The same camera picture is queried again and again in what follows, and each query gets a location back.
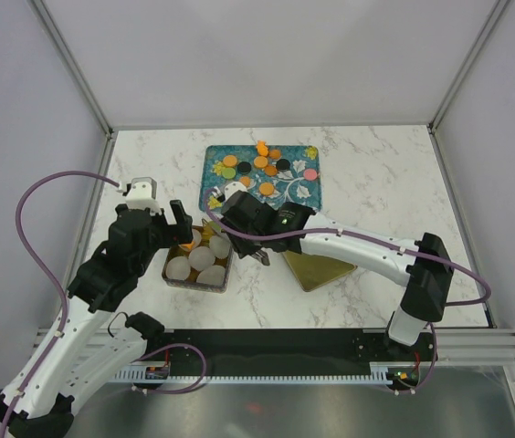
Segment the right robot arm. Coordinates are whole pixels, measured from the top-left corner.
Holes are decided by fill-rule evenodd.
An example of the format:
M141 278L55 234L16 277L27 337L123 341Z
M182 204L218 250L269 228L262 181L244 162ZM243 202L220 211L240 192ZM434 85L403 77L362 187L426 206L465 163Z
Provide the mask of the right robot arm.
M440 237L426 233L419 240L400 239L344 227L306 205L285 202L273 208L244 191L219 199L226 235L240 257L266 249L322 256L403 287L382 339L391 359L405 359L414 352L425 327L441 321L454 269Z

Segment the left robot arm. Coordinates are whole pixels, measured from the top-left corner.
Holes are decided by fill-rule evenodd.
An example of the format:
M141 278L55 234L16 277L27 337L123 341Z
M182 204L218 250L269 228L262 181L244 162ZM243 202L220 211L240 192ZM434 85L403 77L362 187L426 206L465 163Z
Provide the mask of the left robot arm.
M138 312L82 364L79 354L133 292L155 254L193 239L192 217L170 202L169 224L153 198L117 206L108 238L62 293L62 309L26 366L0 390L0 434L62 437L90 397L135 360L163 354L164 326Z

